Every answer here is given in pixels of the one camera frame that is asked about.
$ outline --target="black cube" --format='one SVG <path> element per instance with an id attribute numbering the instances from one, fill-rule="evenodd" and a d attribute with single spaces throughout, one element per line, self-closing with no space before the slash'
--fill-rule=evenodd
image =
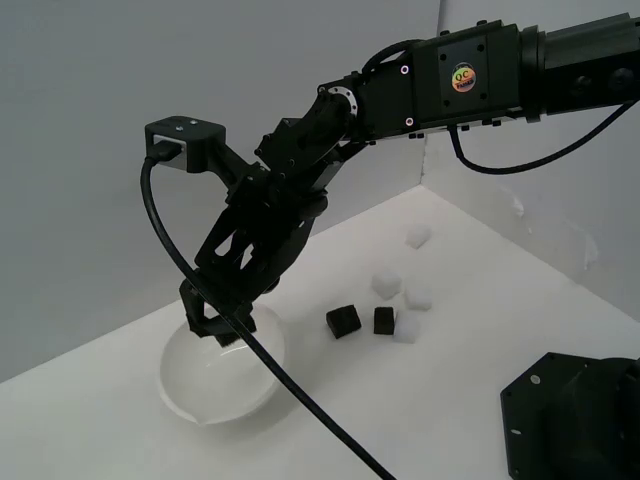
<path id="1" fill-rule="evenodd" d="M 373 314 L 373 333 L 376 335 L 393 335 L 396 328 L 393 307 L 378 307 Z"/>
<path id="2" fill-rule="evenodd" d="M 362 327 L 356 307 L 353 305 L 327 312 L 327 324 L 336 338 L 344 337 Z"/>

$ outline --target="black cable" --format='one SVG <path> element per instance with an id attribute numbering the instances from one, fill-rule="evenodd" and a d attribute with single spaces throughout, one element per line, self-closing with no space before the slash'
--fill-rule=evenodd
<path id="1" fill-rule="evenodd" d="M 413 46 L 418 42 L 422 42 L 423 40 L 403 40 L 398 43 L 394 43 L 393 45 L 389 45 L 388 47 L 383 48 L 378 53 L 376 53 L 373 57 L 367 60 L 367 63 L 362 67 L 362 73 L 370 73 L 375 67 L 380 65 L 383 61 L 389 58 L 392 55 L 397 53 L 404 52 L 409 47 Z"/>
<path id="2" fill-rule="evenodd" d="M 165 248 L 173 262 L 180 269 L 182 274 L 191 283 L 191 285 L 200 293 L 202 298 L 210 305 L 215 305 L 215 295 L 209 291 L 191 268 L 189 263 L 184 259 L 178 251 L 175 244 L 169 237 L 162 220 L 156 209 L 151 190 L 151 170 L 158 163 L 158 160 L 147 157 L 142 166 L 140 174 L 140 188 L 142 190 L 142 199 L 144 207 L 151 221 L 151 225 L 160 239 L 162 246 Z M 253 350 L 256 356 L 265 364 L 265 366 L 273 373 L 273 375 L 289 390 L 294 397 L 304 405 L 311 414 L 313 414 L 320 422 L 327 427 L 331 433 L 338 437 L 360 460 L 362 460 L 378 477 L 384 480 L 395 480 L 378 461 L 371 456 L 355 439 L 353 439 L 340 425 L 338 425 L 307 393 L 278 365 L 269 352 L 255 339 L 255 337 L 247 330 L 247 328 L 234 317 L 224 317 L 224 320 L 233 328 L 238 336 L 244 340 L 247 346 Z"/>
<path id="3" fill-rule="evenodd" d="M 462 151 L 462 145 L 460 145 L 460 137 L 458 136 L 458 126 L 457 125 L 450 125 L 449 127 L 447 127 L 447 130 L 449 130 L 449 135 L 451 136 L 451 143 L 453 143 L 453 149 L 456 152 L 456 157 L 458 157 L 458 160 L 460 160 L 465 167 L 470 168 L 471 170 L 473 170 L 475 172 L 478 172 L 478 173 L 484 173 L 485 175 L 512 175 L 514 173 L 527 172 L 529 170 L 533 170 L 535 168 L 539 168 L 539 167 L 542 167 L 544 165 L 548 165 L 549 163 L 554 162 L 554 161 L 558 160 L 559 158 L 562 158 L 562 157 L 570 154 L 571 152 L 574 152 L 578 148 L 582 147 L 585 143 L 589 142 L 590 140 L 593 140 L 593 138 L 595 136 L 597 136 L 598 134 L 602 133 L 602 131 L 605 128 L 607 128 L 609 125 L 611 125 L 613 122 L 615 122 L 618 118 L 620 118 L 622 116 L 623 113 L 625 113 L 627 110 L 629 110 L 635 104 L 636 104 L 636 102 L 626 103 L 626 104 L 622 105 L 615 112 L 613 112 L 611 115 L 609 115 L 605 119 L 604 122 L 602 122 L 600 125 L 598 125 L 596 128 L 591 130 L 589 133 L 587 133 L 580 140 L 578 140 L 577 142 L 572 143 L 568 147 L 565 147 L 562 150 L 559 150 L 556 153 L 551 154 L 551 155 L 549 155 L 547 157 L 541 158 L 540 160 L 535 160 L 535 161 L 529 162 L 529 163 L 523 163 L 521 165 L 515 165 L 513 167 L 495 167 L 495 168 L 494 167 L 485 167 L 485 166 L 477 165 L 477 164 L 469 161 L 464 156 L 464 152 Z"/>

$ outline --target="white foam cube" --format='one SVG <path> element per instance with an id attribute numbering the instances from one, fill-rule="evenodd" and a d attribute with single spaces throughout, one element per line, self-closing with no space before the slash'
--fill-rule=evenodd
<path id="1" fill-rule="evenodd" d="M 433 304 L 429 289 L 419 284 L 409 283 L 404 290 L 404 299 L 409 310 L 427 311 Z"/>
<path id="2" fill-rule="evenodd" d="M 401 310 L 396 317 L 393 339 L 400 343 L 416 343 L 424 319 L 417 312 Z"/>
<path id="3" fill-rule="evenodd" d="M 400 293 L 402 278 L 390 268 L 385 268 L 371 278 L 371 288 L 382 299 L 390 300 Z"/>
<path id="4" fill-rule="evenodd" d="M 424 223 L 417 223 L 409 227 L 405 243 L 411 248 L 417 250 L 427 241 L 429 241 L 432 235 L 433 232 L 431 231 L 431 227 L 429 225 L 426 225 Z"/>

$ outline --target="white table surface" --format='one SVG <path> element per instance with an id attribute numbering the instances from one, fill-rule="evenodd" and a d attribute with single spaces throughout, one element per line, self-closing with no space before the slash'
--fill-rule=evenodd
<path id="1" fill-rule="evenodd" d="M 415 221 L 434 230 L 417 252 Z M 433 291 L 415 345 L 371 331 L 385 264 Z M 422 187 L 313 237 L 263 303 L 294 378 L 399 480 L 508 479 L 505 386 L 547 351 L 640 356 L 640 324 Z M 348 303 L 363 329 L 333 340 L 324 314 Z M 223 426 L 171 413 L 156 371 L 183 321 L 174 303 L 0 384 L 0 478 L 374 478 L 284 389 Z"/>

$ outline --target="robotic arm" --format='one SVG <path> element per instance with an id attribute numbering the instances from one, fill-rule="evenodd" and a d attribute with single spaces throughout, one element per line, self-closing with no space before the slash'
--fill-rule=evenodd
<path id="1" fill-rule="evenodd" d="M 284 118 L 263 137 L 255 150 L 262 163 L 234 153 L 223 126 L 187 117 L 147 125 L 147 155 L 158 144 L 176 144 L 179 155 L 169 165 L 211 171 L 229 189 L 228 206 L 195 257 L 196 273 L 215 293 L 212 306 L 222 317 L 255 331 L 251 303 L 296 260 L 327 207 L 325 187 L 347 160 L 381 139 L 447 129 L 463 157 L 458 127 L 627 103 L 619 115 L 640 98 L 639 38 L 640 19 L 628 14 L 548 34 L 478 22 L 391 45 L 361 72 L 320 85 L 304 117 Z M 229 250 L 216 253 L 229 239 Z M 215 335 L 223 345 L 238 338 L 221 317 L 204 316 L 190 282 L 180 294 L 196 334 Z"/>

